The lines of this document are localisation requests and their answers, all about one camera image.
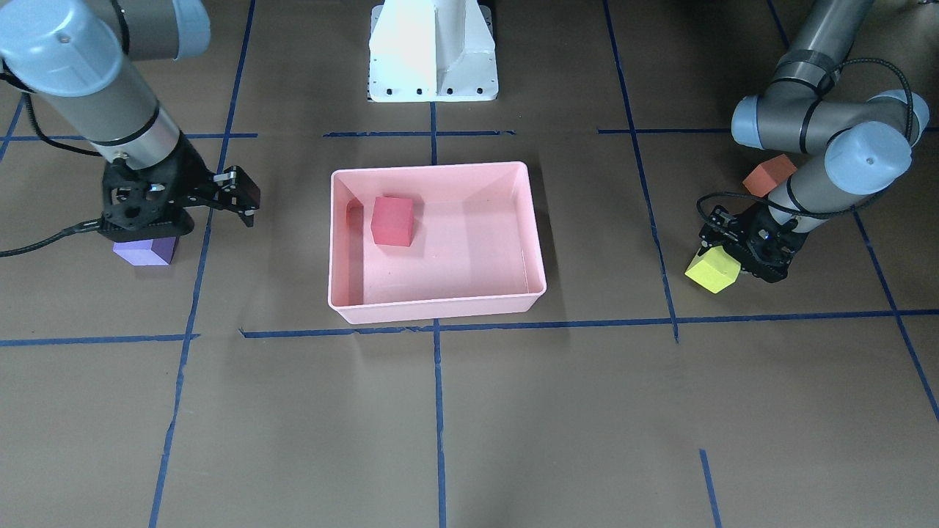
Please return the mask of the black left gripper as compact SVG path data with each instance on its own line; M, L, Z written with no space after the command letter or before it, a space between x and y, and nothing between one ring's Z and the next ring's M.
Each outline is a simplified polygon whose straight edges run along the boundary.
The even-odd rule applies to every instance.
M779 224L771 207L754 204L739 214L720 205L707 215L700 231L700 247L695 255L704 255L721 245L735 260L741 272L778 283L788 276L789 264L800 251L800 234L794 231L795 220Z

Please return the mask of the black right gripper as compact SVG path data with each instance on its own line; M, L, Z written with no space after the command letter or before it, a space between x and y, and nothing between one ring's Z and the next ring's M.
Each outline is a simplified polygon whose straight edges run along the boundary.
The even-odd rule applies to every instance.
M182 136L150 167L134 169L125 159L105 165L98 233L114 243L184 236L194 230L187 210L197 206L238 214L250 228L260 205L261 190L241 167L213 173Z

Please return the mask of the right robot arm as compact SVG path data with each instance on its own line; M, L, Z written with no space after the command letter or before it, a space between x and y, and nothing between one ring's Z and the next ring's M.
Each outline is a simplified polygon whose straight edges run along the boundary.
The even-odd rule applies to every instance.
M261 193L241 167L215 172L136 67L199 56L211 22L201 1L4 1L2 67L56 109L103 158L103 210L62 231L115 243L184 236L189 208L251 227Z

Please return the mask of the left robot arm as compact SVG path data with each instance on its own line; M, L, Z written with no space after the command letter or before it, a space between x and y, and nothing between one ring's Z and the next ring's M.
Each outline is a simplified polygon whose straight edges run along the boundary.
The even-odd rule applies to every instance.
M701 246L685 271L695 283L705 285L705 271L717 280L714 292L740 273L784 280L809 233L869 206L910 168L929 107L898 67L885 63L899 89L862 103L825 100L852 64L848 53L871 8L871 1L815 1L765 93L737 104L731 134L738 144L809 160L770 191L751 191L744 213L721 206L705 213L695 204Z

